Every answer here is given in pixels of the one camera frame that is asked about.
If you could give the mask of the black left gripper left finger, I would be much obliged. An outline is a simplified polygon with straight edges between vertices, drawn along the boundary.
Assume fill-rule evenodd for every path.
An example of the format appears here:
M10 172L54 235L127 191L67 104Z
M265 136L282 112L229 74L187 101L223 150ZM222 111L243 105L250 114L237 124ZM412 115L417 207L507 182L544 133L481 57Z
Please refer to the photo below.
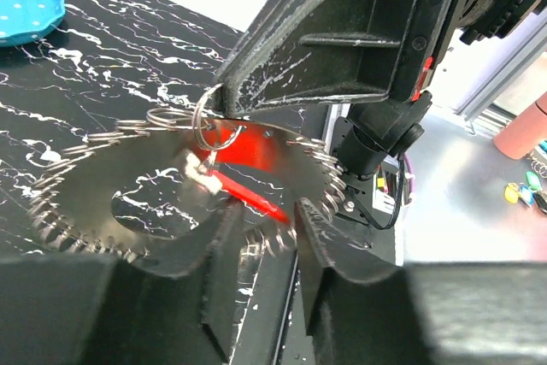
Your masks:
M4 364L225 364L244 206L224 202L158 257L1 261Z

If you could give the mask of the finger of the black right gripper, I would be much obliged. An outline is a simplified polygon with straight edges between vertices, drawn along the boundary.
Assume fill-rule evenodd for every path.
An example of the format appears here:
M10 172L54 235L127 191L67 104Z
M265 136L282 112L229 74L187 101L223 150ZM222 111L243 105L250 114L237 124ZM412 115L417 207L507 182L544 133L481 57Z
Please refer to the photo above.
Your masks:
M268 0L217 71L215 107L407 102L451 0Z

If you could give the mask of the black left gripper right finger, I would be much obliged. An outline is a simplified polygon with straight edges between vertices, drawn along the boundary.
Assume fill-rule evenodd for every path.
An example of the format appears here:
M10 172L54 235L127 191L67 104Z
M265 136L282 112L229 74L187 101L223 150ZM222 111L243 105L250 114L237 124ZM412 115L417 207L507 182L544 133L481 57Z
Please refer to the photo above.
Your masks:
M303 312L319 364L543 364L546 266L398 266L294 205Z

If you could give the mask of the red key tag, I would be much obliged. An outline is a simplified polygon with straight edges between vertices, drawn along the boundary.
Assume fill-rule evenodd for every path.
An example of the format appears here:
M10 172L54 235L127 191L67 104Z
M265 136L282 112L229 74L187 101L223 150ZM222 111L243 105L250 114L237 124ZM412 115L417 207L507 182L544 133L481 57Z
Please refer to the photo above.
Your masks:
M222 190L244 202L259 216L285 226L291 217L279 205L284 186L274 175L279 144L272 127L249 121L211 121L202 129L205 143L192 144L199 159L213 156Z

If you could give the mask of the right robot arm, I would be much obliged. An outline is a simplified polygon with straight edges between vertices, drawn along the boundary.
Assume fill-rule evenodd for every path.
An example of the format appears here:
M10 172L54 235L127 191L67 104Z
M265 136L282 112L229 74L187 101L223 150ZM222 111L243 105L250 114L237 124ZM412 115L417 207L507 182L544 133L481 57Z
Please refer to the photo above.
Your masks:
M454 31L508 36L546 0L267 0L218 70L229 117L283 106L348 104L350 130L329 169L372 174L423 130L429 79Z

